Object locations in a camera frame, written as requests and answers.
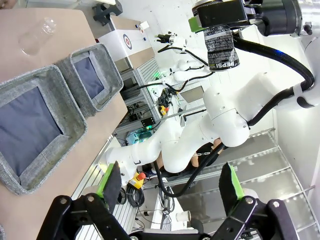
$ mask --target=green tape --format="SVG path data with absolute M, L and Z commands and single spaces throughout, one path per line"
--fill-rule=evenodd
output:
M 111 171 L 114 168 L 114 165 L 115 165 L 114 163 L 109 164 L 109 166 L 108 166 L 105 174 L 103 175 L 102 180 L 98 186 L 98 190 L 96 191 L 96 194 L 98 194 L 98 196 L 100 198 L 104 198 L 103 192 L 104 192 L 105 186 L 107 184 L 107 181 L 110 177 Z
M 241 184 L 239 182 L 239 179 L 237 177 L 237 174 L 234 170 L 234 168 L 232 166 L 230 166 L 230 169 L 231 169 L 231 181 L 232 181 L 232 185 L 234 187 L 234 190 L 235 190 L 235 194 L 237 196 L 237 199 L 240 200 L 242 199 L 244 196 L 245 196 L 245 192 L 244 190 L 242 189 L 241 187 Z
M 197 18 L 195 16 L 190 18 L 188 21 L 189 21 L 191 32 L 198 33 L 205 30 L 205 28 L 203 28 L 202 26 L 199 26 Z

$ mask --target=transparent bottle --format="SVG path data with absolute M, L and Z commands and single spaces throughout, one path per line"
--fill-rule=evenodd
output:
M 57 24 L 50 17 L 45 17 L 27 32 L 22 34 L 18 43 L 27 55 L 37 55 L 46 42 L 54 35 Z

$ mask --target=beige table surface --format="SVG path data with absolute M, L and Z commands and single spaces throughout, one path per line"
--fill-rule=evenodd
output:
M 27 56 L 18 47 L 18 36 L 43 17 L 56 21 L 57 32 L 39 55 Z M 96 43 L 81 11 L 55 8 L 0 10 L 0 38 L 0 82 Z M 103 112 L 87 119 L 87 134 L 35 193 L 17 196 L 0 183 L 0 224 L 7 240 L 37 238 L 52 200 L 58 195 L 72 195 L 126 112 L 118 94 Z

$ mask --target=red and blue circle logo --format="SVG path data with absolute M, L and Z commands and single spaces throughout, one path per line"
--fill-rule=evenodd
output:
M 123 40 L 124 40 L 125 45 L 128 47 L 128 49 L 131 50 L 132 44 L 131 44 L 129 37 L 126 34 L 123 34 Z

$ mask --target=dark blue fabric bottom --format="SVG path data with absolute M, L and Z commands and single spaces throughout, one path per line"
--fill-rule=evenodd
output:
M 0 107 L 0 152 L 18 176 L 60 134 L 37 87 Z
M 74 64 L 80 79 L 91 99 L 94 99 L 104 88 L 89 57 Z

